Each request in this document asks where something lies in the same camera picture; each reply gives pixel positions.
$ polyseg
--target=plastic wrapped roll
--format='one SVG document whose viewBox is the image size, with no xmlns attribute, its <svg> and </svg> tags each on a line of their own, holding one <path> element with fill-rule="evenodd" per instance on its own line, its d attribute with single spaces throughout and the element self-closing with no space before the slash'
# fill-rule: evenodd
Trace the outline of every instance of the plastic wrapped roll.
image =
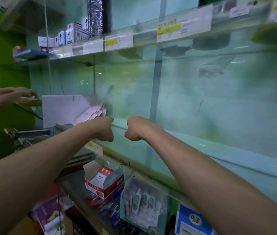
<svg viewBox="0 0 277 235">
<path fill-rule="evenodd" d="M 87 0 L 87 8 L 90 37 L 110 32 L 110 0 Z"/>
</svg>

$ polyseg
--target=red and white box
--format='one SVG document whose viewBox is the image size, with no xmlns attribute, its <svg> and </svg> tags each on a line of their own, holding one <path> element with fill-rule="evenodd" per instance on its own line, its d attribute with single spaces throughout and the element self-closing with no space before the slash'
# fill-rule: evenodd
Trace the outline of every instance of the red and white box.
<svg viewBox="0 0 277 235">
<path fill-rule="evenodd" d="M 96 159 L 83 166 L 85 187 L 100 198 L 107 198 L 124 181 L 123 170 Z"/>
</svg>

